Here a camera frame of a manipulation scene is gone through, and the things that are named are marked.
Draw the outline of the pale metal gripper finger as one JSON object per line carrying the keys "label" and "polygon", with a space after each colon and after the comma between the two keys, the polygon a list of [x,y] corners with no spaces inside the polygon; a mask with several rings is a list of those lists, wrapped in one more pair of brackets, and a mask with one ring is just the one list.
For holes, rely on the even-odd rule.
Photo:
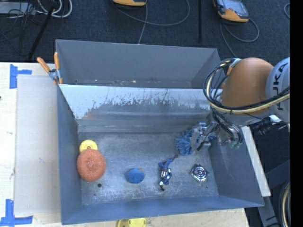
{"label": "pale metal gripper finger", "polygon": [[203,148],[209,147],[210,141],[207,137],[198,136],[198,137],[191,137],[191,147],[195,150],[202,150]]}
{"label": "pale metal gripper finger", "polygon": [[214,123],[200,122],[193,126],[193,137],[209,136],[214,131]]}

